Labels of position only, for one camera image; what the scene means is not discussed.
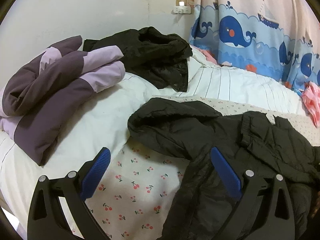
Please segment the white wall socket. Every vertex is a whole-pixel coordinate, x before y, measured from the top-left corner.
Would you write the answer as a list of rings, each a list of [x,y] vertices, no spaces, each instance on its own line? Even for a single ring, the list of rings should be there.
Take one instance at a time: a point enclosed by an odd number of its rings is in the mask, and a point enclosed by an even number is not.
[[[191,14],[193,3],[189,0],[176,0],[176,4],[173,9],[174,14]]]

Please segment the black puffer jacket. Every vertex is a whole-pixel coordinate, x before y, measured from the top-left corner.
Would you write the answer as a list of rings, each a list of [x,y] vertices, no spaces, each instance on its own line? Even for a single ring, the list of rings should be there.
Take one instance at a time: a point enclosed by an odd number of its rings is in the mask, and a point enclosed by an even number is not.
[[[319,147],[287,119],[153,98],[127,126],[189,162],[161,239],[319,239]]]

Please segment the purple folded jacket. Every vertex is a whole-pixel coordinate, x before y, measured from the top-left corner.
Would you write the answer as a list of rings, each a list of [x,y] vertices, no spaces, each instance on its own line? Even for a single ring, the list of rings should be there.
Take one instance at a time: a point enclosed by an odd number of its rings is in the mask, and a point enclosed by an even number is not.
[[[125,75],[118,46],[85,52],[81,45],[81,36],[50,45],[1,90],[1,130],[39,166],[76,110]]]

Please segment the cherry print bed sheet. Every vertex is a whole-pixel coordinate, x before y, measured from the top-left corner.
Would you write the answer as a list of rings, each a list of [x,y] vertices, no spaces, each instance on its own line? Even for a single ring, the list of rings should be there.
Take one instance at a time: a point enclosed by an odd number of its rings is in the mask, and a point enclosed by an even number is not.
[[[112,239],[157,239],[162,232],[188,161],[166,156],[133,139],[130,115],[148,98],[101,93],[86,103],[68,135],[70,170],[77,170],[102,147],[112,153],[109,167],[87,206]]]

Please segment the black garment on quilt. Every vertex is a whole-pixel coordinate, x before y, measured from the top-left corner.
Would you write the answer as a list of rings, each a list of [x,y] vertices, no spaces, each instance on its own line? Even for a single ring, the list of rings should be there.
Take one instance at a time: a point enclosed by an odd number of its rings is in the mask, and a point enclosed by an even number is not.
[[[193,51],[177,34],[164,35],[154,27],[129,29],[100,40],[84,41],[83,51],[117,46],[120,60],[129,73],[149,81],[158,89],[171,87],[177,92],[188,89],[187,59]]]

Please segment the pink patterned cloth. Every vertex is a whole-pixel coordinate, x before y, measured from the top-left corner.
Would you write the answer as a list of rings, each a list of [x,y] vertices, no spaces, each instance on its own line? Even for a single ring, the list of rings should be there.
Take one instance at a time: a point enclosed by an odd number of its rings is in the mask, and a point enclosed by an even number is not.
[[[319,127],[320,120],[320,90],[319,86],[313,82],[308,82],[304,92],[302,93],[302,101],[306,107],[313,124]]]

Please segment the white striped quilt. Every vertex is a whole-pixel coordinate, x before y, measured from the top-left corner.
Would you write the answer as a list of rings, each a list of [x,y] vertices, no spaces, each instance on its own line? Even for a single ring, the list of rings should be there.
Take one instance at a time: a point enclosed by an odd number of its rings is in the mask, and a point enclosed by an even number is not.
[[[161,235],[173,197],[188,162],[156,153],[130,139],[127,120],[153,97],[178,102],[202,101],[222,114],[245,111],[288,118],[296,128],[309,117],[300,97],[272,78],[208,61],[197,49],[188,61],[188,91],[157,89],[133,74],[83,104],[62,128],[57,147],[37,166],[1,133],[1,193],[21,227],[38,178],[64,177],[92,160],[101,148],[112,160],[92,198],[86,200],[99,225],[112,239],[156,239]]]

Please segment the whale print curtain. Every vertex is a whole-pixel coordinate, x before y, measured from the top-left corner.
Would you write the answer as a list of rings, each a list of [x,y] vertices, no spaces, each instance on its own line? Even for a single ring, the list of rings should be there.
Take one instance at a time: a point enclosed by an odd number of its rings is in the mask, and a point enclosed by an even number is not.
[[[194,0],[193,46],[219,64],[282,82],[319,83],[319,20],[306,0]]]

